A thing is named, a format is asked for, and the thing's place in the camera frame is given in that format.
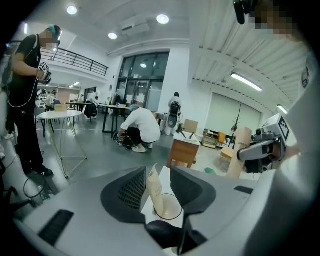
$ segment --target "black mesh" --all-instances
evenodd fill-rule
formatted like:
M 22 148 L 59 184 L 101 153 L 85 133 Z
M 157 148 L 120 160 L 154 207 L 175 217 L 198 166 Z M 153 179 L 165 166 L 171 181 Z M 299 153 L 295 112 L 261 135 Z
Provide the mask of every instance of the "black mesh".
M 118 192 L 119 199 L 125 203 L 128 207 L 135 210 L 140 210 L 141 198 L 146 190 L 145 173 L 141 172 L 133 179 L 129 180 Z

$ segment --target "paper bag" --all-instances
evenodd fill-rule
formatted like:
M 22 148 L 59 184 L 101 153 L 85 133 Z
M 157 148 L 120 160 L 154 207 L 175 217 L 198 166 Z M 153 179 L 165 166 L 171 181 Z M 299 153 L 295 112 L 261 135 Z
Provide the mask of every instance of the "paper bag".
M 149 178 L 147 179 L 146 188 L 151 197 L 154 209 L 157 214 L 161 216 L 164 211 L 164 201 L 162 198 L 162 185 L 156 170 L 156 165 L 153 166 Z
M 232 179 L 239 179 L 245 165 L 244 161 L 238 160 L 237 152 L 250 146 L 252 131 L 247 127 L 240 127 L 236 130 L 233 156 L 229 165 L 227 176 Z

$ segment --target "black pants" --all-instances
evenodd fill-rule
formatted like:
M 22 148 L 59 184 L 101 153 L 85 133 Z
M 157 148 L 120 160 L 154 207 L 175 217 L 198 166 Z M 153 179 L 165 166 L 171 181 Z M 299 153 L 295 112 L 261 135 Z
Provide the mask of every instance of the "black pants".
M 128 130 L 126 130 L 126 134 L 136 146 L 143 142 L 140 136 L 140 130 L 138 128 L 129 127 Z
M 12 115 L 18 128 L 17 153 L 24 173 L 28 174 L 32 169 L 38 169 L 44 162 L 39 147 L 34 116 L 24 114 L 19 109 L 13 109 Z

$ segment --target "glass door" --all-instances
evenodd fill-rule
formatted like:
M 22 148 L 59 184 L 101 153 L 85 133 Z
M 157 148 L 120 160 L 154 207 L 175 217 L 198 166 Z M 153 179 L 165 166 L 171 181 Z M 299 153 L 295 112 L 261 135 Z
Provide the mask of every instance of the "glass door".
M 149 81 L 128 81 L 126 87 L 126 106 L 139 105 L 144 108 L 148 95 Z

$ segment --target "man in white shirt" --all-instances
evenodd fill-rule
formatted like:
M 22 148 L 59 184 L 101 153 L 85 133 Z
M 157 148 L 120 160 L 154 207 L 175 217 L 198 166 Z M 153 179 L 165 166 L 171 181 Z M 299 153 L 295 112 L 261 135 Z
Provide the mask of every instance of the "man in white shirt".
M 132 151 L 144 153 L 146 152 L 146 149 L 142 143 L 146 143 L 148 148 L 151 149 L 152 143 L 160 139 L 160 127 L 150 110 L 138 105 L 131 105 L 129 109 L 132 113 L 121 125 L 118 137 L 120 138 L 126 131 L 134 145 L 132 147 Z M 135 124 L 137 128 L 129 127 L 133 124 Z

